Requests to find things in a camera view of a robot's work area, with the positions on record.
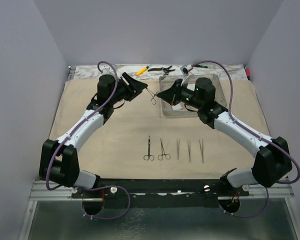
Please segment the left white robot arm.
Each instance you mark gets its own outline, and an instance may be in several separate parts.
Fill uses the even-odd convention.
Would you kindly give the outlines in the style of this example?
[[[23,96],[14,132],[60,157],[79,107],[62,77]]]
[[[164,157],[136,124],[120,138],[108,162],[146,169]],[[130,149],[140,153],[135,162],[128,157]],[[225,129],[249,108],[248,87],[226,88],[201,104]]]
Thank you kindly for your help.
[[[126,72],[119,79],[102,75],[96,94],[91,98],[78,122],[56,140],[47,139],[42,145],[39,176],[60,186],[79,187],[87,196],[96,197],[101,190],[98,175],[80,170],[78,153],[91,135],[101,128],[114,112],[118,102],[130,102],[148,85]]]

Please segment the beige surgical wrap cloth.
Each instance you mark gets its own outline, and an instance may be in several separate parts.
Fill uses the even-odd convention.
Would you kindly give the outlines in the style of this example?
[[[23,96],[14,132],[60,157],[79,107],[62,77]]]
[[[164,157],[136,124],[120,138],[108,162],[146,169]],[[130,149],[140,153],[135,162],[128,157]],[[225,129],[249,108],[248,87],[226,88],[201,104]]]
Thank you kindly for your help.
[[[232,114],[247,125],[270,136],[255,88],[248,80],[234,80]],[[83,116],[96,93],[97,80],[75,79],[66,83],[48,139],[56,140]],[[148,136],[153,161],[145,161]],[[158,160],[160,137],[170,159]],[[179,160],[176,140],[180,139]],[[202,163],[199,140],[204,142]],[[189,162],[187,140],[191,141]],[[229,136],[211,129],[199,118],[163,116],[160,101],[153,105],[143,91],[131,102],[115,109],[109,120],[95,131],[78,153],[81,170],[114,179],[219,179],[227,171],[252,167],[254,157]]]

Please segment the steel forceps clamp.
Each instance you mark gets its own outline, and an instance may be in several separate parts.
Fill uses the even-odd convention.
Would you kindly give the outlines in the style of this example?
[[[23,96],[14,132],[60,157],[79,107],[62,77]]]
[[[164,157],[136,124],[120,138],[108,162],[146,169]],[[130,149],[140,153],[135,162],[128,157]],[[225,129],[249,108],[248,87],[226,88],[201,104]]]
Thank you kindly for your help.
[[[143,159],[145,161],[153,161],[155,159],[154,155],[151,154],[151,136],[148,136],[148,142],[147,142],[147,154],[143,156]]]

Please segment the steel tweezers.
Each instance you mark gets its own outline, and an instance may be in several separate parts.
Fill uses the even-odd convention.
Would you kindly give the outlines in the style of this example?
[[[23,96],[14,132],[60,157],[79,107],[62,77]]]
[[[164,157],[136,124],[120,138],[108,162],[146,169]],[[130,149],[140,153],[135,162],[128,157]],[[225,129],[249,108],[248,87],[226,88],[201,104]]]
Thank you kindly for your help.
[[[204,140],[199,140],[199,147],[200,147],[200,154],[201,154],[201,161],[204,163]]]
[[[180,139],[176,139],[176,157],[177,161],[180,160]]]
[[[191,140],[187,140],[187,150],[188,150],[188,159],[189,162],[192,162],[192,155],[191,155]]]

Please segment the steel hemostat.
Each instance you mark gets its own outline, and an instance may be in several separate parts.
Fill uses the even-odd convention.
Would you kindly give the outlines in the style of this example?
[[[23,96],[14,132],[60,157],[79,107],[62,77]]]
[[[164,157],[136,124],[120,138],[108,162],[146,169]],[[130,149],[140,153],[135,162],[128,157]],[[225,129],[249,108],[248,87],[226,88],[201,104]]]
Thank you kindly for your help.
[[[157,103],[156,101],[156,96],[158,94],[158,92],[153,92],[152,90],[150,90],[148,87],[146,88],[146,91],[150,94],[151,99],[150,102],[152,105],[155,105]]]

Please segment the wire mesh instrument tray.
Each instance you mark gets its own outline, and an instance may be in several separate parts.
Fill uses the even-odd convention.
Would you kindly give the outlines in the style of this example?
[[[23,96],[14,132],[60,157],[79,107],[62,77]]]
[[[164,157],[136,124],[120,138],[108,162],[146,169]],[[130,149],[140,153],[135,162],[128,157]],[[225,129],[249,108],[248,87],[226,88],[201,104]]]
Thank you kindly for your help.
[[[190,76],[190,80],[187,83],[187,88],[189,90],[194,91],[195,90],[195,83],[198,78],[208,78],[211,80],[213,86],[215,87],[215,100],[222,105],[223,107],[227,108],[227,101],[224,95],[224,91],[220,82],[220,79],[218,75],[216,74],[192,74]],[[164,91],[170,88],[175,80],[178,79],[184,79],[183,75],[165,75],[161,76],[159,78],[159,91]],[[194,118],[197,116],[196,109],[194,107],[189,106],[188,108],[192,111],[188,111],[185,108],[184,103],[179,103],[182,106],[182,110],[179,111],[173,111],[172,106],[163,101],[162,99],[160,100],[161,102],[161,109],[162,109],[162,114],[167,117],[167,118]]]

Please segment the white gauze pad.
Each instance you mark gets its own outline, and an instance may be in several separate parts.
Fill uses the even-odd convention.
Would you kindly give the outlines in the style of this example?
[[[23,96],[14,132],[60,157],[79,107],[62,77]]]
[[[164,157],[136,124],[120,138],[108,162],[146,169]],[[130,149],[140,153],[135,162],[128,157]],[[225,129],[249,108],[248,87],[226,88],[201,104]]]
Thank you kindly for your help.
[[[172,106],[172,110],[173,111],[180,111],[180,110],[182,110],[181,104],[173,105]]]

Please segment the curved steel clamp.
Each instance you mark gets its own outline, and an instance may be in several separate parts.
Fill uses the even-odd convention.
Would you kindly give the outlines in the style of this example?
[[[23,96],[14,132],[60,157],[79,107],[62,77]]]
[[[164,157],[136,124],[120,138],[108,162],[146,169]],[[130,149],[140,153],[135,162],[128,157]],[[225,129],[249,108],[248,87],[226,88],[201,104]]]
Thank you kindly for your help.
[[[165,152],[162,138],[160,137],[159,140],[160,140],[161,154],[159,154],[159,155],[157,156],[157,159],[158,159],[159,161],[162,161],[164,158],[165,158],[166,160],[170,160],[170,159],[171,159],[171,155],[170,155],[169,153],[166,153],[166,152]]]

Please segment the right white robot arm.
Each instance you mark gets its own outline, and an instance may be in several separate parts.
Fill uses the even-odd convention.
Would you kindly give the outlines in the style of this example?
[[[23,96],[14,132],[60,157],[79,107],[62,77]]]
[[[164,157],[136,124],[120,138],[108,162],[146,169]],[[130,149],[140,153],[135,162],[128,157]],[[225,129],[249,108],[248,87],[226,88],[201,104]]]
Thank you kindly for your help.
[[[219,189],[224,195],[232,195],[243,185],[271,187],[292,170],[287,141],[282,137],[258,135],[252,127],[231,116],[229,110],[216,101],[215,95],[212,81],[200,77],[193,89],[183,84],[182,79],[177,79],[157,97],[171,106],[184,103],[195,108],[201,122],[226,134],[254,157],[252,167],[235,168],[221,177]]]

